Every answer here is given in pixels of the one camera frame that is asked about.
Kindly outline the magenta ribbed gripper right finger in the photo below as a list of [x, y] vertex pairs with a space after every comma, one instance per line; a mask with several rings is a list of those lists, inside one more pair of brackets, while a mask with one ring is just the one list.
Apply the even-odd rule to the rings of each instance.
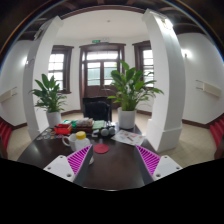
[[138, 161], [145, 185], [182, 169], [182, 167], [168, 155], [159, 156], [139, 145], [135, 146], [134, 155]]

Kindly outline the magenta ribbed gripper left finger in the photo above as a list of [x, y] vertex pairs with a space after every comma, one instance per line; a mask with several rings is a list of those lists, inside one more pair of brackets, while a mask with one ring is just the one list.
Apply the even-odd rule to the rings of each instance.
[[59, 155], [44, 170], [81, 186], [92, 156], [93, 146], [89, 145], [68, 156]]

